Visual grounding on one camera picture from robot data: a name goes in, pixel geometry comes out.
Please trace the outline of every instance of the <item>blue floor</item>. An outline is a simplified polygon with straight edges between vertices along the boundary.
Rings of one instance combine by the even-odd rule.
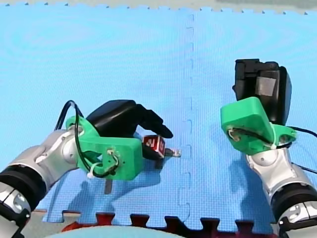
[[[76,211],[80,223],[115,213],[114,224],[129,225],[130,214],[144,214],[149,227],[177,216],[200,229],[207,217],[220,219],[221,231],[237,230],[235,220],[254,220],[254,232],[270,233],[273,216],[261,182],[226,140],[219,110],[235,101],[236,59],[274,60],[292,79],[289,125],[317,131],[316,16],[3,5],[0,167],[41,143],[67,100],[87,115],[106,101],[133,99],[164,119],[175,135],[167,147],[182,149],[182,157],[165,161],[162,170],[146,162],[135,180],[114,181],[110,195],[104,180],[68,173],[38,207],[47,210],[45,221],[61,222],[63,211]],[[292,160],[317,168],[315,143],[300,134]]]

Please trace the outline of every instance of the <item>silver robot arm segment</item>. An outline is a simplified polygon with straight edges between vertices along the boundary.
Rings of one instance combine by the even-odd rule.
[[[287,148],[246,156],[258,174],[283,238],[317,237],[317,192],[304,171],[290,161]]]
[[[52,132],[0,173],[0,238],[23,237],[20,232],[31,212],[65,173],[77,169],[77,159],[72,126]]]

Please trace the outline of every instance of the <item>gray floor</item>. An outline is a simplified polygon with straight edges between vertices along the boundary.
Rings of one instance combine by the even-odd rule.
[[[64,223],[46,223],[42,222],[43,216],[42,212],[32,213],[31,220],[22,231],[25,238],[44,238],[59,233],[64,227],[75,222],[78,217],[75,214],[64,215]]]
[[[60,0],[42,0],[49,4],[54,4]],[[0,2],[14,4],[21,2],[20,0],[0,0]],[[29,0],[28,3],[38,2],[38,0]],[[210,6],[214,10],[219,11],[223,7],[233,8],[235,11],[241,11],[244,8],[253,9],[255,12],[261,12],[263,9],[273,9],[282,13],[285,10],[292,10],[304,13],[305,10],[317,10],[317,0],[63,0],[69,5],[76,3],[86,3],[88,5],[96,5],[99,3],[107,4],[110,7],[118,5],[128,5],[136,7],[138,5],[147,5],[151,8],[159,6],[169,6],[172,9],[180,7],[190,7],[199,9],[203,6]]]
[[[14,5],[15,2],[21,2],[16,0],[0,0],[0,3],[9,3]],[[29,4],[38,2],[36,0],[24,1]],[[42,2],[48,2],[54,4],[58,2],[56,0],[42,0]],[[76,3],[85,3],[88,5],[97,5],[99,3],[107,4],[110,7],[116,7],[118,5],[128,5],[130,7],[137,7],[138,5],[147,5],[150,8],[157,8],[159,6],[169,6],[172,9],[178,9],[180,7],[189,7],[192,9],[200,9],[204,6],[212,7],[215,11],[220,11],[221,8],[229,7],[234,11],[241,11],[242,9],[253,9],[254,12],[261,12],[264,9],[275,10],[278,13],[282,13],[285,10],[296,11],[298,13],[304,13],[306,10],[317,11],[317,0],[64,0],[61,2],[67,2],[69,5],[75,5]],[[64,216],[65,223],[43,223],[43,213],[34,213],[27,227],[23,230],[23,234],[26,238],[43,238],[55,233],[60,232],[65,226],[71,224],[76,220],[74,216]]]

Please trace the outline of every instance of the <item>green 3d printed part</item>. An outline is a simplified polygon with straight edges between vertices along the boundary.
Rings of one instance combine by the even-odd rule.
[[[260,100],[249,97],[221,108],[221,128],[233,147],[247,155],[296,139],[296,131],[269,122]]]
[[[66,122],[66,128],[75,124],[75,117]],[[105,177],[112,180],[132,180],[143,169],[142,142],[136,138],[100,137],[96,129],[84,118],[79,118],[79,125],[83,127],[83,134],[79,134],[82,152],[89,158],[89,167],[93,166],[97,174],[103,174],[118,162],[115,173]],[[83,162],[78,159],[77,166],[87,171]]]

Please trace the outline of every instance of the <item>small red cube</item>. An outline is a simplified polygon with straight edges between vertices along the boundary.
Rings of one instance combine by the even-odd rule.
[[[146,135],[142,140],[143,144],[152,148],[152,150],[158,152],[161,158],[164,158],[165,141],[163,137],[159,135]]]

